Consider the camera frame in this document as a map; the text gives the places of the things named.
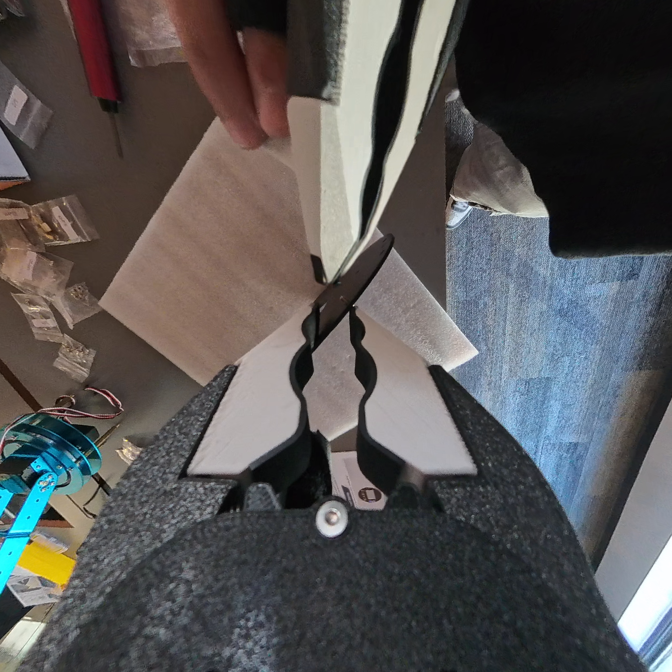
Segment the dark grey desk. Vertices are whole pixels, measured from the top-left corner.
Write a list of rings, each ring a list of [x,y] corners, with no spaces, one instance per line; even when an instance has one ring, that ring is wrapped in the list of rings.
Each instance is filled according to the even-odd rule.
[[[131,74],[122,68],[132,94],[130,120],[122,121],[131,154],[131,172],[150,196],[140,196],[130,178],[113,177],[113,187],[130,205],[112,206],[122,223],[104,216],[112,233],[112,261],[102,262],[104,280],[121,263],[131,238],[139,235],[140,214],[158,198],[158,185],[177,175],[179,151],[195,148],[197,131],[209,124],[196,85],[187,83],[186,66],[167,74]],[[245,592],[225,576],[224,560],[259,559],[259,534],[273,523],[295,523],[280,510],[223,512],[232,485],[178,478],[194,442],[205,429],[232,369],[214,376],[156,434],[135,466],[122,478],[112,503],[94,524],[71,587],[52,613],[42,635],[18,671],[453,671],[445,655],[432,659],[425,645],[435,643],[418,619],[394,618],[384,624],[347,622],[335,613],[333,651],[308,641],[299,663],[282,663],[273,648],[272,604],[254,603],[261,595]]]

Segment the small clear parts bag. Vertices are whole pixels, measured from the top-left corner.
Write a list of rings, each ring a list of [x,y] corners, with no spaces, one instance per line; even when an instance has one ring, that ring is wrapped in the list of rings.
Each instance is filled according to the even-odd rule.
[[[66,289],[73,263],[63,257],[19,248],[1,250],[1,279],[24,293],[59,297]]]
[[[97,351],[62,334],[53,366],[72,380],[84,383],[89,377]]]
[[[44,298],[35,294],[16,292],[12,293],[12,297],[21,308],[35,340],[58,344],[63,342],[63,332]]]
[[[1,246],[5,249],[45,251],[32,220],[31,206],[16,199],[1,198]]]

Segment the white foam sheet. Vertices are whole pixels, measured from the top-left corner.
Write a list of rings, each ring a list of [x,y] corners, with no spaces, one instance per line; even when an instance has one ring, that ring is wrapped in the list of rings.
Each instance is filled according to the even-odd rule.
[[[295,174],[273,150],[243,150],[214,121],[101,299],[115,319],[205,385],[323,290],[310,264]],[[430,365],[478,354],[392,251],[358,307]],[[313,431],[357,424],[363,387],[346,317],[314,355],[304,390]]]

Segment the open instruction booklet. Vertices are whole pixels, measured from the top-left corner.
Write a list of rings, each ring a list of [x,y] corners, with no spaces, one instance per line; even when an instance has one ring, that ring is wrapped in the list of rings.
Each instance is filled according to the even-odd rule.
[[[356,451],[339,451],[330,455],[332,494],[343,499],[350,508],[380,511],[385,508],[386,495],[361,472]]]

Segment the small bag with silver nuts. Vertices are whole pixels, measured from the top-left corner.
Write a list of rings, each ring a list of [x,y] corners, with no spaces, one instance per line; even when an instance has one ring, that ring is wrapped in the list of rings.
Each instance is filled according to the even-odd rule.
[[[85,282],[78,282],[51,301],[52,307],[63,317],[68,330],[75,325],[102,312],[98,299],[89,291]]]

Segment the printed paper leaflet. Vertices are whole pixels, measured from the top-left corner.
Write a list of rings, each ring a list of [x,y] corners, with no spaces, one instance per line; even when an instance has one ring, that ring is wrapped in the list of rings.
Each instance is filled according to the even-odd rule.
[[[30,572],[12,573],[6,587],[25,608],[56,603],[63,594],[59,585]]]

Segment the red handled screwdriver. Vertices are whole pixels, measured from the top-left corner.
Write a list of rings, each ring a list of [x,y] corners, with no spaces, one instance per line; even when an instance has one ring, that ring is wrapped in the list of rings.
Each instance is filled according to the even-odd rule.
[[[90,94],[107,115],[116,153],[123,158],[118,114],[122,92],[100,1],[66,1]]]

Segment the large clear plastic bag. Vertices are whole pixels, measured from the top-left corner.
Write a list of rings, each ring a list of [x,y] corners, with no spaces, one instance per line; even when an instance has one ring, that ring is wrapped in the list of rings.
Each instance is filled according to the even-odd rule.
[[[185,63],[164,1],[114,1],[131,65]]]

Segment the window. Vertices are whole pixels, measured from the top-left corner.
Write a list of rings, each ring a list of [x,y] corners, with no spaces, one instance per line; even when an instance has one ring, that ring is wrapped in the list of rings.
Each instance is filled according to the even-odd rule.
[[[645,576],[618,625],[648,670],[671,670],[671,540]]]

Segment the small cardboard box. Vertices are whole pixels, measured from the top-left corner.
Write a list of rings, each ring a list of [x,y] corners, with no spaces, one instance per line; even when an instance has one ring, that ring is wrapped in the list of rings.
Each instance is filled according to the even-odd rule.
[[[1,128],[1,191],[28,183],[30,180],[27,169]]]

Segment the yellow box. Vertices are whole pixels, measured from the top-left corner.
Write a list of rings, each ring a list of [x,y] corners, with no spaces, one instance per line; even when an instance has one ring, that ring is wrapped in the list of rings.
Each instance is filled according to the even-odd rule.
[[[18,567],[64,587],[74,571],[76,560],[67,555],[50,550],[46,546],[31,541],[22,550]]]

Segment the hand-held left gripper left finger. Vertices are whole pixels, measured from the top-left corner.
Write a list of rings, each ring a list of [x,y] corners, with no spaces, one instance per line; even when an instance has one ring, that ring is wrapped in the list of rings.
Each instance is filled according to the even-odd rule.
[[[304,308],[235,364],[186,463],[186,478],[268,484],[290,509],[332,494],[327,442],[310,430],[319,310]]]

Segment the person's right hand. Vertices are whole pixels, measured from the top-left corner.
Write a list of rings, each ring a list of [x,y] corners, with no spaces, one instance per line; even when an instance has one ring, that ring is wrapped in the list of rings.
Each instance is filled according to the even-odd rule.
[[[231,139],[256,149],[290,136],[284,31],[245,25],[247,1],[166,1],[193,75]]]

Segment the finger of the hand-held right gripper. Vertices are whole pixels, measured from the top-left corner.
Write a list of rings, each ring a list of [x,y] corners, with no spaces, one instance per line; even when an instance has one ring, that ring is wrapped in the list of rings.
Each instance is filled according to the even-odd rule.
[[[376,81],[372,154],[361,194],[361,245],[407,162],[434,89],[455,1],[401,1]]]
[[[372,116],[383,52],[399,1],[349,1],[340,101],[290,97],[292,164],[310,262],[334,281],[362,239],[362,187],[372,154]]]

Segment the small grey labelled bag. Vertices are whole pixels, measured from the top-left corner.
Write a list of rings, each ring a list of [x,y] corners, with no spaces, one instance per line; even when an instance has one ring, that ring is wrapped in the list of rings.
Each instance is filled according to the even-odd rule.
[[[36,149],[53,111],[1,63],[1,122],[21,142]]]

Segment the person's black clothing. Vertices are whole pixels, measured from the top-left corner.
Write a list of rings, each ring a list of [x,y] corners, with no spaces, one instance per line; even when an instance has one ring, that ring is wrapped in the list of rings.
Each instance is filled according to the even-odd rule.
[[[470,1],[456,70],[555,256],[671,254],[670,1]]]

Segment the small bag with brass parts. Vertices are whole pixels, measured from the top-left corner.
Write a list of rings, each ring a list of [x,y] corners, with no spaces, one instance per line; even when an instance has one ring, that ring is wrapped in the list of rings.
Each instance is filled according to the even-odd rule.
[[[74,245],[99,240],[80,199],[72,194],[29,206],[31,222],[45,246]]]

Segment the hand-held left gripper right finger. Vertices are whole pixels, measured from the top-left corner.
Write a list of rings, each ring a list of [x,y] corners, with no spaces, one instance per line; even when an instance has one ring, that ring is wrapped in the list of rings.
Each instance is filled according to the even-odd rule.
[[[355,376],[363,388],[357,416],[357,463],[380,490],[403,482],[422,490],[428,481],[478,474],[438,386],[442,367],[360,308],[349,313]]]

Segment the person's beige trouser leg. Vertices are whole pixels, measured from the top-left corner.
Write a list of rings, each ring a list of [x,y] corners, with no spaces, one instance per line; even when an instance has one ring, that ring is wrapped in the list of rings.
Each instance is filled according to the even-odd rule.
[[[448,199],[468,202],[472,210],[483,210],[491,216],[547,217],[527,167],[499,135],[476,122],[463,103],[460,106],[472,122],[473,136],[458,163]]]

